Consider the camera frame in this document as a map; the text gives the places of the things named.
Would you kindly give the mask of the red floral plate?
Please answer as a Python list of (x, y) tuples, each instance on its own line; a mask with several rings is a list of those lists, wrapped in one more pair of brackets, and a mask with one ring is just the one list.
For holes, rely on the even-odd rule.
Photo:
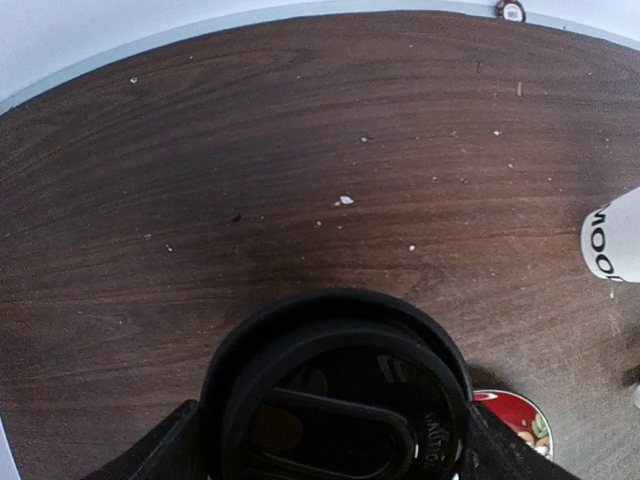
[(517, 393), (480, 389), (474, 400), (485, 405), (522, 440), (547, 460), (554, 457), (551, 426), (543, 412), (529, 399)]

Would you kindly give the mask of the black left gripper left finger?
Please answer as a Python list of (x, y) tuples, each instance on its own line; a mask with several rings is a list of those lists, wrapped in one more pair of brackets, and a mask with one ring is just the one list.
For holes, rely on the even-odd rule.
[(199, 405), (179, 405), (123, 454), (85, 479), (207, 479), (199, 434)]

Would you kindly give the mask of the paper cup holding straws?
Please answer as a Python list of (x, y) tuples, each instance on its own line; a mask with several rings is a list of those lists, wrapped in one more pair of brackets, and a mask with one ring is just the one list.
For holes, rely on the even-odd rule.
[(636, 188), (586, 216), (580, 235), (581, 252), (596, 277), (639, 283), (639, 214)]

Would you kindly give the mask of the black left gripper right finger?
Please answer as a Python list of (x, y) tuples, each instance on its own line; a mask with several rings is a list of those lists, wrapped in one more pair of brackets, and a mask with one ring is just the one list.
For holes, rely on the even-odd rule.
[(578, 480), (525, 443), (479, 402), (469, 404), (462, 480)]

